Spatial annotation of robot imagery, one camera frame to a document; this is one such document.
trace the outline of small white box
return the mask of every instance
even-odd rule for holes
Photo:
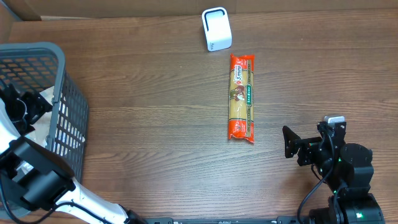
[[[209,51],[226,49],[232,45],[232,33],[225,8],[207,9],[201,14],[201,19]]]

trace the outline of basket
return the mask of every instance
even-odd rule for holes
[[[65,55],[50,42],[0,45],[0,88],[21,93],[53,88],[46,149],[63,157],[81,182],[88,123],[87,100],[65,70]]]

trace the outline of spaghetti package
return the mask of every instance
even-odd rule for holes
[[[228,139],[247,139],[254,143],[253,74],[254,55],[231,54],[229,73]]]

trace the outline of wooden tabletop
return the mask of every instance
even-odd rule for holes
[[[106,200],[143,217],[295,215],[318,180],[284,157],[282,127],[315,137],[339,113],[346,142],[373,150],[371,192],[398,222],[398,10],[229,20],[232,47],[212,53],[200,16],[16,22],[10,42],[65,52],[90,106],[83,184]],[[256,55],[254,145],[227,140],[230,53]],[[323,185],[303,214],[330,195]]]

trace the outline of wall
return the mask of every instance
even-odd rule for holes
[[[0,2],[0,44],[8,41],[12,23],[16,20]]]
[[[223,6],[229,13],[375,9],[398,7],[389,0],[5,0],[24,20],[40,17],[136,17],[201,14]]]

